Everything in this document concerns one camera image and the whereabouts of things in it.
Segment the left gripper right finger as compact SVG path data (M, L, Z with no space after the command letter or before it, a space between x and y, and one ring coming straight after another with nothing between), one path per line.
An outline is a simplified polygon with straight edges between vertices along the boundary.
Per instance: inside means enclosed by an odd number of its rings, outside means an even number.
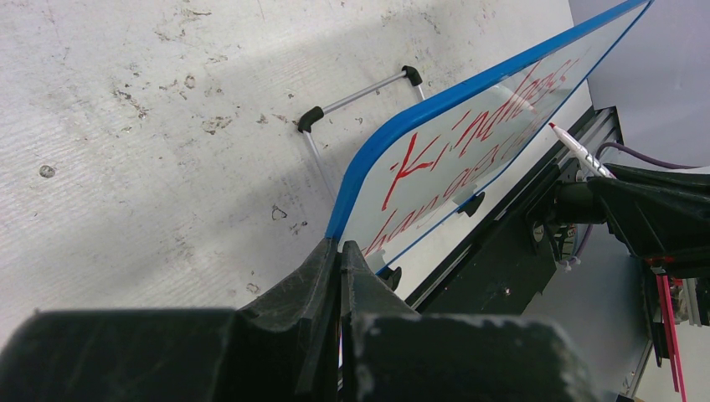
M368 267L341 257L346 401L595 401L584 361L553 322L419 314Z

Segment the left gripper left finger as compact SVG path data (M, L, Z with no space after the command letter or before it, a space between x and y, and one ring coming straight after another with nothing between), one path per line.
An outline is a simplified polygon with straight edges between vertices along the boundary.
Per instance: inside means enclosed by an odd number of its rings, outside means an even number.
M1 353L4 401L334 401L337 242L240 309L40 312Z

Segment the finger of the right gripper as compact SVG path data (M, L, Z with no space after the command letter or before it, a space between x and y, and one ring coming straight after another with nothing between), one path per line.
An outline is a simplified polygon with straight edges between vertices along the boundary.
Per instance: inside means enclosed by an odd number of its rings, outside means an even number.
M617 179L625 183L652 185L689 193L709 194L709 174L706 173L661 172L619 164L607 164L606 167Z
M593 178L611 234L630 254L675 278L709 277L709 177L655 183Z

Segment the red whiteboard marker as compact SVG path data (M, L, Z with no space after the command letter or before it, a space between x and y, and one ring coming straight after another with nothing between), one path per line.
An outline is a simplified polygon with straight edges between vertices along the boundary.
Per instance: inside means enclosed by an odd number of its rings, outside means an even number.
M553 122L549 122L548 125L563 145L580 161L581 165L590 170L595 177L615 179L615 175L567 131Z

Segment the blue framed whiteboard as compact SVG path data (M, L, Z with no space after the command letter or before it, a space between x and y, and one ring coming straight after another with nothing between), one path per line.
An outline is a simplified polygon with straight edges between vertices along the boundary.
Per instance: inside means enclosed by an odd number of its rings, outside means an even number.
M386 121L349 163L326 237L398 259L510 166L649 7L622 2Z

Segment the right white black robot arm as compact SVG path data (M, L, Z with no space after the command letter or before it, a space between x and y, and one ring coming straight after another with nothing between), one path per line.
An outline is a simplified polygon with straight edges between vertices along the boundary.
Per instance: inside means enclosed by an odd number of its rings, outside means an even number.
M609 164L612 178L560 183L532 223L606 224L632 256L678 279L709 276L709 176Z

